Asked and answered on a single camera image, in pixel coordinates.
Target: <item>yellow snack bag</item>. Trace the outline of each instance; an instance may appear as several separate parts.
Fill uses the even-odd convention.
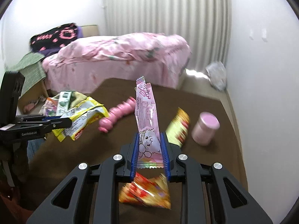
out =
[[[178,108],[178,112],[174,119],[170,122],[166,129],[167,139],[170,143],[176,144],[182,147],[188,135],[188,127],[190,124],[190,117],[181,108]]]
[[[70,118],[72,120],[72,126],[69,128],[53,130],[53,133],[60,142],[62,142],[66,136],[70,136],[74,141],[82,135],[82,132],[87,125],[102,117],[108,116],[108,111],[103,104],[95,101],[92,97],[88,97],[61,116],[62,118]]]

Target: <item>floor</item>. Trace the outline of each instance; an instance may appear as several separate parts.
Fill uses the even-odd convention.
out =
[[[214,89],[213,87],[211,87],[210,81],[204,77],[197,78],[195,76],[189,76],[189,75],[184,76],[184,79],[182,80],[182,83],[179,86],[179,88],[189,93],[194,93],[205,97],[218,99],[221,101],[228,115],[228,118],[231,121],[231,125],[234,128],[239,143],[239,147],[242,153],[242,146],[241,146],[241,140],[240,140],[239,130],[237,126],[237,121],[227,92],[226,91],[221,92]]]

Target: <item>silver screw head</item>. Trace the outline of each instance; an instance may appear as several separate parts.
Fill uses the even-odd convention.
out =
[[[222,164],[219,162],[214,163],[214,168],[216,169],[221,169],[222,168]]]
[[[178,158],[179,158],[180,160],[186,160],[186,159],[188,158],[188,156],[185,155],[185,154],[180,154],[180,155],[178,156]]]
[[[87,163],[85,163],[85,162],[80,163],[78,168],[81,169],[81,170],[86,169],[87,168]]]
[[[116,154],[116,155],[113,156],[113,159],[114,159],[115,161],[119,161],[119,160],[121,160],[122,158],[123,158],[123,156],[120,155],[120,154]]]

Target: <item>pink bedsheet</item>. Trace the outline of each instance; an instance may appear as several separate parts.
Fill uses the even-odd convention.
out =
[[[176,88],[190,56],[178,36],[135,33],[77,39],[43,61],[47,89],[92,93],[105,79],[136,80]]]

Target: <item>orange snack wrapper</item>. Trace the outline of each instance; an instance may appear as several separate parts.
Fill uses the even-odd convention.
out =
[[[134,181],[123,186],[119,202],[170,209],[170,196],[165,175],[147,179],[136,173]]]

